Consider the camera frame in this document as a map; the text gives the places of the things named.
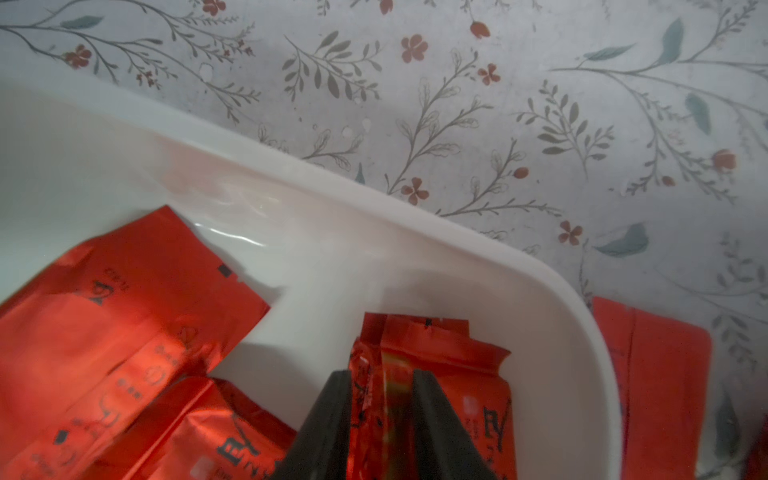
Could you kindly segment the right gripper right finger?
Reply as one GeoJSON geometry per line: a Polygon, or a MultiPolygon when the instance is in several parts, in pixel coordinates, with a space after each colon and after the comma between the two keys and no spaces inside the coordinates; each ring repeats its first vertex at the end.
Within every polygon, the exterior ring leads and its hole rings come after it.
{"type": "Polygon", "coordinates": [[[419,479],[497,479],[429,371],[413,372],[411,412],[419,479]]]}

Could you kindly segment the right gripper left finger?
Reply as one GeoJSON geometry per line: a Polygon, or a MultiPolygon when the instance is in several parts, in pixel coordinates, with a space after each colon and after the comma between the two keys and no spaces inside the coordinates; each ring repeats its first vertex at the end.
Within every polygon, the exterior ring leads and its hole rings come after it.
{"type": "Polygon", "coordinates": [[[271,479],[344,480],[351,405],[351,372],[332,372],[271,479]]]}

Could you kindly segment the red tea bag four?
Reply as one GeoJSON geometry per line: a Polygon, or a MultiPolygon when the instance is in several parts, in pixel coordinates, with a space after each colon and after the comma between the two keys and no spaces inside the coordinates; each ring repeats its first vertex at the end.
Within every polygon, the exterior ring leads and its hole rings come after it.
{"type": "Polygon", "coordinates": [[[296,431],[232,383],[187,377],[169,387],[83,479],[267,479],[296,431]]]}

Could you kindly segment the red tea bag three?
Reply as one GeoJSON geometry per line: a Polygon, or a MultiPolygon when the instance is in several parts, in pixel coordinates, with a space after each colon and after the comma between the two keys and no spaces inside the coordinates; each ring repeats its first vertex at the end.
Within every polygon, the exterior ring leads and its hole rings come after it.
{"type": "Polygon", "coordinates": [[[508,354],[471,338],[466,320],[366,313],[348,364],[348,478],[417,478],[410,413],[416,370],[436,377],[494,474],[516,478],[512,394],[499,375],[508,354]]]}

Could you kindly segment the red tea bag one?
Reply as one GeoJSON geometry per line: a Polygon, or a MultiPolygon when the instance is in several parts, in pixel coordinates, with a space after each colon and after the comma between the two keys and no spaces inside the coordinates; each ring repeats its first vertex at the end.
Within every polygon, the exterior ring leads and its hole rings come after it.
{"type": "Polygon", "coordinates": [[[622,413],[623,479],[693,479],[712,354],[708,331],[596,297],[622,413]]]}

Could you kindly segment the red tea bag five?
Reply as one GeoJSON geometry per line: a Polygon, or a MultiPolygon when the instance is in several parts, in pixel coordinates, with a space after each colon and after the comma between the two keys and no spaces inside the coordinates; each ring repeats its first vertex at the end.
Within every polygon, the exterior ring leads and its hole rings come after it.
{"type": "Polygon", "coordinates": [[[72,248],[1,307],[2,477],[77,477],[268,309],[169,207],[72,248]]]}

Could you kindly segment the white plastic storage box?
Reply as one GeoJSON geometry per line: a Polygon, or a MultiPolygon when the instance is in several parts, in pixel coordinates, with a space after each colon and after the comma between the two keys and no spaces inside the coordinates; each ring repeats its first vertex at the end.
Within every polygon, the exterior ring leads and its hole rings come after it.
{"type": "Polygon", "coordinates": [[[518,475],[615,479],[602,337],[544,263],[229,130],[97,80],[1,81],[1,293],[76,243],[168,205],[269,295],[219,368],[304,420],[365,312],[466,319],[506,348],[518,475]]]}

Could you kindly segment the red tea bag two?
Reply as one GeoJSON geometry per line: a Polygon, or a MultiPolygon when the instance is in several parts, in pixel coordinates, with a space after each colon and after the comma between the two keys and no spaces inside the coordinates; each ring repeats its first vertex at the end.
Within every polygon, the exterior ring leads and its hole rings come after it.
{"type": "Polygon", "coordinates": [[[743,480],[768,480],[768,431],[764,426],[747,458],[743,480]]]}

